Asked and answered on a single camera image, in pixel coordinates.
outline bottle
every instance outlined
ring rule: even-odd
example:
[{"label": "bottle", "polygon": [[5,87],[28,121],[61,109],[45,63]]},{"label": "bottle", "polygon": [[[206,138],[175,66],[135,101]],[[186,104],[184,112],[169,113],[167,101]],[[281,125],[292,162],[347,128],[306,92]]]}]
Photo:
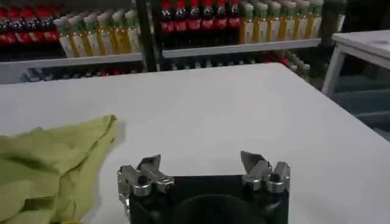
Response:
[{"label": "bottle", "polygon": [[83,30],[81,16],[69,19],[72,26],[72,38],[80,57],[92,56],[91,45],[87,38],[86,31]]},{"label": "bottle", "polygon": [[163,49],[174,48],[174,25],[172,12],[169,9],[169,2],[163,1],[161,4],[161,46]]},{"label": "bottle", "polygon": [[115,36],[113,36],[109,27],[109,20],[107,19],[108,14],[102,13],[97,17],[100,27],[100,35],[102,38],[102,44],[104,48],[105,55],[115,54]]},{"label": "bottle", "polygon": [[241,27],[241,21],[239,20],[238,1],[231,0],[232,6],[228,12],[227,22],[227,42],[228,44],[239,44],[239,31]]},{"label": "bottle", "polygon": [[313,12],[309,17],[309,22],[306,28],[305,39],[317,38],[318,30],[321,26],[321,21],[322,21],[321,13],[322,13],[322,5],[324,5],[324,1],[317,0],[312,2],[312,4],[313,4]]},{"label": "bottle", "polygon": [[227,25],[227,17],[226,17],[225,0],[217,0],[217,8],[216,8],[215,20],[214,20],[216,45],[225,45],[227,43],[226,25]]},{"label": "bottle", "polygon": [[309,2],[304,2],[304,1],[299,2],[300,15],[299,15],[299,22],[298,24],[297,23],[295,24],[295,28],[294,28],[295,40],[301,40],[305,37],[306,28],[308,24],[308,20],[307,20],[308,6],[309,6]]},{"label": "bottle", "polygon": [[214,10],[211,0],[204,0],[204,9],[202,14],[202,45],[214,45]]},{"label": "bottle", "polygon": [[57,26],[60,44],[66,56],[68,58],[79,57],[80,55],[76,49],[76,45],[74,44],[72,37],[66,33],[64,18],[54,20],[54,24]]},{"label": "bottle", "polygon": [[129,36],[122,23],[122,12],[116,12],[112,16],[115,24],[115,38],[118,44],[120,54],[129,54],[131,52]]},{"label": "bottle", "polygon": [[191,0],[190,13],[187,19],[188,36],[192,47],[200,46],[200,10],[197,0]]},{"label": "bottle", "polygon": [[280,4],[273,2],[271,4],[271,17],[268,21],[267,38],[268,41],[278,41],[279,28],[280,28]]},{"label": "bottle", "polygon": [[186,30],[187,24],[186,20],[186,11],[184,8],[184,2],[179,0],[176,2],[176,12],[175,12],[175,36],[177,41],[177,47],[186,47]]},{"label": "bottle", "polygon": [[136,13],[132,9],[125,14],[127,20],[127,36],[130,40],[132,53],[141,51],[140,37],[138,36],[137,27],[135,25]]},{"label": "bottle", "polygon": [[283,41],[283,40],[288,41],[293,39],[294,26],[295,26],[294,11],[296,5],[297,4],[295,2],[286,3],[287,15],[280,23],[279,41]]},{"label": "bottle", "polygon": [[104,48],[100,35],[96,32],[95,22],[93,20],[93,15],[87,16],[84,18],[85,26],[87,27],[87,38],[91,44],[91,50],[93,56],[104,55]]}]

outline bottle label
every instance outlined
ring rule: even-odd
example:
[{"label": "bottle label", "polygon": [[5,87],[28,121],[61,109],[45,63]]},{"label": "bottle label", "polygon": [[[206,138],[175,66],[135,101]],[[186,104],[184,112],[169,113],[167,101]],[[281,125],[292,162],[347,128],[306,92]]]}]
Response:
[{"label": "bottle label", "polygon": [[249,44],[252,42],[252,36],[254,33],[254,24],[247,23],[245,24],[245,43]]},{"label": "bottle label", "polygon": [[224,18],[224,19],[216,19],[215,20],[215,28],[217,29],[225,29],[226,28],[226,24],[227,24],[227,19]]},{"label": "bottle label", "polygon": [[295,21],[293,19],[289,19],[286,24],[286,33],[285,33],[285,40],[292,40],[293,32],[294,32],[294,25]]},{"label": "bottle label", "polygon": [[278,34],[279,34],[279,27],[280,27],[280,22],[279,21],[274,21],[271,24],[271,41],[277,41],[278,40]]},{"label": "bottle label", "polygon": [[48,42],[55,42],[59,39],[58,33],[56,31],[47,31],[43,35]]},{"label": "bottle label", "polygon": [[176,31],[185,31],[186,30],[186,24],[185,21],[179,21],[175,23]]},{"label": "bottle label", "polygon": [[231,28],[239,28],[241,25],[241,22],[239,18],[229,18],[228,20],[229,27]]},{"label": "bottle label", "polygon": [[132,45],[132,52],[136,53],[140,51],[140,42],[138,41],[137,30],[132,29],[127,32],[129,36],[130,44]]},{"label": "bottle label", "polygon": [[306,33],[307,19],[301,19],[298,27],[298,39],[303,39]]},{"label": "bottle label", "polygon": [[85,52],[85,47],[83,45],[83,40],[79,36],[73,36],[74,44],[76,45],[77,51],[80,54],[80,57],[86,57],[87,53]]},{"label": "bottle label", "polygon": [[188,28],[190,28],[190,30],[199,30],[200,29],[200,19],[188,20]]},{"label": "bottle label", "polygon": [[65,51],[65,54],[68,58],[74,58],[71,42],[67,37],[61,37],[60,43],[63,48],[63,51]]},{"label": "bottle label", "polygon": [[213,20],[212,19],[208,19],[208,20],[203,20],[202,21],[202,28],[203,29],[207,29],[207,30],[210,30],[213,28]]},{"label": "bottle label", "polygon": [[114,54],[109,33],[102,33],[102,43],[105,49],[105,54],[107,55]]},{"label": "bottle label", "polygon": [[260,37],[260,42],[265,42],[266,41],[267,27],[268,27],[267,22],[260,23],[260,27],[259,27],[259,30],[258,30],[258,32],[259,32],[258,36]]},{"label": "bottle label", "polygon": [[94,56],[100,56],[101,54],[100,54],[100,49],[99,49],[99,43],[98,43],[98,39],[96,38],[96,35],[95,34],[89,34],[88,35],[88,41],[91,44],[92,54]]},{"label": "bottle label", "polygon": [[31,38],[28,33],[15,33],[15,36],[21,44],[31,43]]},{"label": "bottle label", "polygon": [[318,37],[318,30],[319,30],[319,27],[321,26],[321,21],[322,21],[322,18],[315,18],[313,20],[313,26],[311,28],[310,38],[317,38]]},{"label": "bottle label", "polygon": [[164,33],[170,33],[173,31],[173,22],[163,22],[161,23],[161,28]]}]

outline green cloth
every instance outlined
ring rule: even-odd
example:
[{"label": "green cloth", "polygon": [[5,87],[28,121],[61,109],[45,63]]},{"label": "green cloth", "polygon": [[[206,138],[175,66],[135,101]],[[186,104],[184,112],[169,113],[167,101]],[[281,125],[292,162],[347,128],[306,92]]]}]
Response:
[{"label": "green cloth", "polygon": [[93,204],[115,116],[0,136],[0,223],[79,221]]}]

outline white table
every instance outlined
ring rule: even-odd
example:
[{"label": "white table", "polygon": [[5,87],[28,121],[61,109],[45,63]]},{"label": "white table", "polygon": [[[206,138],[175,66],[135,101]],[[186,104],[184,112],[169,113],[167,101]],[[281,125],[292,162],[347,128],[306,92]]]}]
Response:
[{"label": "white table", "polygon": [[115,114],[85,223],[126,223],[116,171],[162,154],[168,175],[244,173],[240,150],[291,166],[289,223],[388,223],[390,143],[280,64],[0,86],[0,134]]},{"label": "white table", "polygon": [[346,54],[390,69],[390,30],[355,33],[335,33],[336,47],[331,56],[322,93],[331,96]]}]

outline store shelf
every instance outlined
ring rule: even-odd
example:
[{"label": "store shelf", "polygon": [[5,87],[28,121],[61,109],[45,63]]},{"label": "store shelf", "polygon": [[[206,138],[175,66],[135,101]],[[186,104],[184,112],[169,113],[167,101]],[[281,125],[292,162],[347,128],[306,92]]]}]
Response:
[{"label": "store shelf", "polygon": [[0,68],[11,67],[11,66],[17,66],[18,68],[26,68],[26,69],[47,68],[47,67],[93,65],[93,64],[140,61],[140,60],[142,60],[142,54],[135,53],[135,54],[118,54],[118,55],[105,55],[105,56],[81,57],[81,58],[53,58],[53,59],[42,59],[42,60],[7,61],[7,62],[0,62]]},{"label": "store shelf", "polygon": [[316,47],[320,43],[321,39],[309,39],[309,40],[296,40],[296,41],[278,41],[269,43],[257,43],[257,44],[240,44],[230,46],[217,46],[217,47],[199,47],[177,50],[165,50],[163,51],[164,58],[177,58],[177,57],[192,57],[200,55],[214,55],[214,54],[232,54],[243,52],[255,52],[255,51],[273,51],[282,49],[295,49]]}]

